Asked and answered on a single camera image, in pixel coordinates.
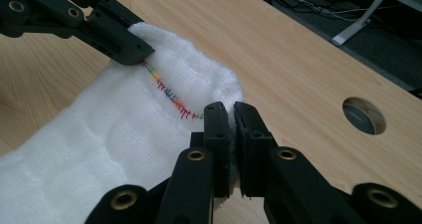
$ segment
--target colorful stitching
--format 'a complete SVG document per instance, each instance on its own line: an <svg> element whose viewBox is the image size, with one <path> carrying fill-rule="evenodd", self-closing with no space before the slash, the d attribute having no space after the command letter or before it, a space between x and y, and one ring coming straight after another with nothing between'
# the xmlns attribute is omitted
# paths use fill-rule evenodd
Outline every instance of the colorful stitching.
<svg viewBox="0 0 422 224"><path fill-rule="evenodd" d="M192 112L186 108L186 105L184 104L184 102L177 95L175 95L170 88L168 88L164 84L164 82L161 79L161 76L155 70L155 68L152 67L152 65L149 65L148 62L146 61L142 61L140 65L145 67L151 73L152 77L157 83L157 87L165 93L165 95L174 103L174 105L180 111L180 113L182 114L181 118L184 118L184 117L189 118L190 116L192 118L199 118L199 119L204 118L203 112Z"/></svg>

